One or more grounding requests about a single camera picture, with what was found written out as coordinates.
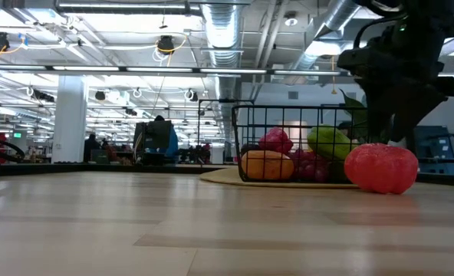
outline fruit basket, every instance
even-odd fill
[[[348,182],[344,160],[369,140],[364,107],[239,105],[232,125],[245,182]]]

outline silver ventilation duct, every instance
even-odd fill
[[[327,11],[324,14],[311,19],[308,31],[305,34],[308,47],[314,40],[323,35],[344,28],[358,12],[358,9],[360,9],[360,6],[355,4],[352,0],[331,0],[327,7]],[[305,54],[304,52],[299,59],[292,64],[291,69],[308,71],[314,65],[317,58],[319,58],[317,55]]]
[[[206,37],[211,48],[237,48],[240,43],[241,6],[212,4],[202,5],[206,20]],[[240,53],[229,51],[211,51],[210,61],[213,67],[233,68],[239,66]],[[241,98],[240,80],[236,77],[215,77],[215,93],[217,99],[239,100]],[[232,105],[222,103],[220,113],[225,133],[225,156],[230,156],[232,139]]]

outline fake fruit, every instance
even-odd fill
[[[262,150],[272,150],[277,153],[287,154],[290,152],[294,143],[290,141],[288,135],[279,127],[273,127],[259,140]]]
[[[297,149],[289,154],[294,161],[293,179],[326,182],[329,177],[329,163],[323,157],[312,152]]]
[[[244,153],[247,153],[249,150],[260,150],[260,149],[261,149],[261,147],[259,147],[257,144],[246,143],[241,148],[241,155],[244,155]]]
[[[242,156],[242,170],[250,179],[290,179],[294,163],[282,153],[250,150]]]
[[[418,159],[407,149],[381,143],[364,144],[348,155],[344,172],[363,190],[400,195],[414,184]]]
[[[358,146],[333,126],[313,127],[307,140],[313,151],[330,161],[345,160],[348,153]]]

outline woven mat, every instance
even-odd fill
[[[296,182],[244,182],[239,176],[238,168],[219,169],[199,176],[201,180],[253,187],[308,188],[308,189],[357,189],[354,184],[296,183]]]

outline monitor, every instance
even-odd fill
[[[140,143],[145,142],[147,149],[166,149],[169,147],[169,135],[171,126],[170,120],[151,121],[149,123],[137,123],[133,137],[133,147],[137,144],[138,136],[143,133]]]

